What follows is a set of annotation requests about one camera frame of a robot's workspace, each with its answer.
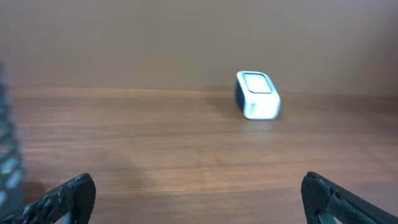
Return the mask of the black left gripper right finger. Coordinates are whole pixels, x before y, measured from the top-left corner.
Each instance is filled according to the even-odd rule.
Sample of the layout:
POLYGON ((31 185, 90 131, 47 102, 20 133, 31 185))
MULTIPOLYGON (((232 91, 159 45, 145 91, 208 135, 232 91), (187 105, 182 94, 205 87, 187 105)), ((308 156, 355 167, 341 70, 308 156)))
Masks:
POLYGON ((397 217, 363 200, 316 172, 301 183, 301 196, 308 224, 340 221, 344 224, 395 224, 397 217))

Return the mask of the white barcode scanner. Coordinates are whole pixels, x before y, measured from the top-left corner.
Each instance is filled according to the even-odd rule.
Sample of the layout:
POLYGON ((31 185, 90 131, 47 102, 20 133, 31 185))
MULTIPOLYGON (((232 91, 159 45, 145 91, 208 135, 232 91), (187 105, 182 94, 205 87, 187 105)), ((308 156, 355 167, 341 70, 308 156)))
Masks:
POLYGON ((272 80, 262 72, 236 74, 235 99, 246 119, 269 120, 279 115, 281 98, 272 80))

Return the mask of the grey plastic basket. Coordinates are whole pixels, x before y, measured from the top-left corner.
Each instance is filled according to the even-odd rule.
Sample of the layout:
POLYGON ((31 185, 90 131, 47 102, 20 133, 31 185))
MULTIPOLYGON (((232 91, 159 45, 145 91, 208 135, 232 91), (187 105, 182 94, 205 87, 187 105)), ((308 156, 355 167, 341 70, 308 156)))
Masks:
POLYGON ((1 67, 1 217, 24 203, 24 166, 6 71, 1 67))

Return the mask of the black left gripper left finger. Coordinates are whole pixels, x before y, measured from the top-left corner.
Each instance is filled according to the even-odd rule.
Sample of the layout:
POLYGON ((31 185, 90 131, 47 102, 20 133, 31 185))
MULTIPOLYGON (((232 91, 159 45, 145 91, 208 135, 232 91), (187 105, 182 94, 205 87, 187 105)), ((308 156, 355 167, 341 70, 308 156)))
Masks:
POLYGON ((88 173, 80 174, 41 198, 1 217, 1 224, 88 224, 96 187, 88 173))

